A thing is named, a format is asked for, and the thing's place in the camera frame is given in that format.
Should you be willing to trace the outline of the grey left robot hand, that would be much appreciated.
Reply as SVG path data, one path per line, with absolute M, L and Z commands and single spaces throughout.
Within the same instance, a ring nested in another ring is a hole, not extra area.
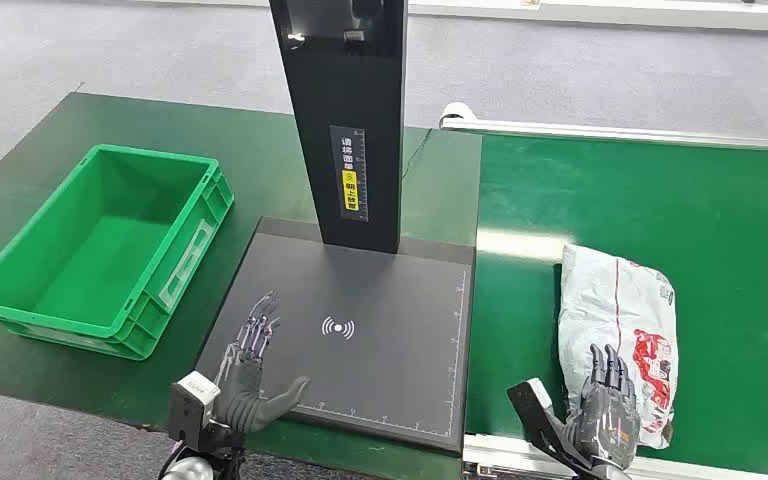
M 280 317 L 277 296 L 267 292 L 250 309 L 234 342 L 230 343 L 216 379 L 220 394 L 215 419 L 236 432 L 249 434 L 265 429 L 293 410 L 303 399 L 310 378 L 296 378 L 287 390 L 272 398 L 261 397 L 264 354 Z

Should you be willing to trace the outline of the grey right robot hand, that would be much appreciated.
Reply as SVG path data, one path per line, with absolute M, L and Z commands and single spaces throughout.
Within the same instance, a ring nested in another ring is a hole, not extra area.
M 591 372 L 563 429 L 572 468 L 586 479 L 627 479 L 641 418 L 630 370 L 617 350 L 592 344 Z

